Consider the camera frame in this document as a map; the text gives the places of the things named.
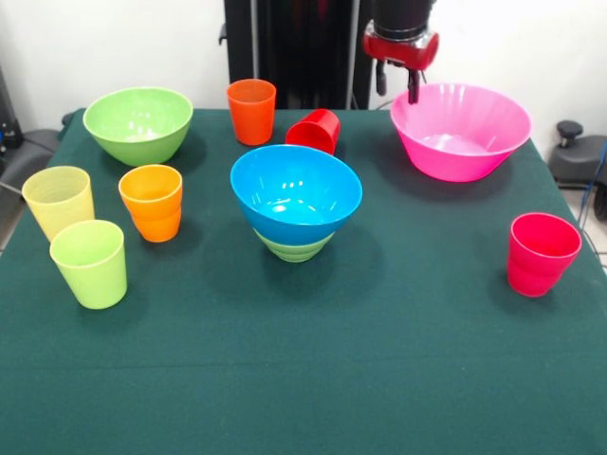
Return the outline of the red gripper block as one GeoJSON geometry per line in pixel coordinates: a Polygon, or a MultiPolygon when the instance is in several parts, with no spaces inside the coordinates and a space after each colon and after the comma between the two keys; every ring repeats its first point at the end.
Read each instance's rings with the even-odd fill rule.
{"type": "Polygon", "coordinates": [[[365,52],[376,62],[376,90],[384,97],[387,92],[385,62],[406,67],[408,70],[408,103],[417,104],[421,72],[434,61],[439,48],[439,34],[423,31],[412,40],[390,41],[377,34],[373,21],[366,26],[363,38],[365,52]]]}

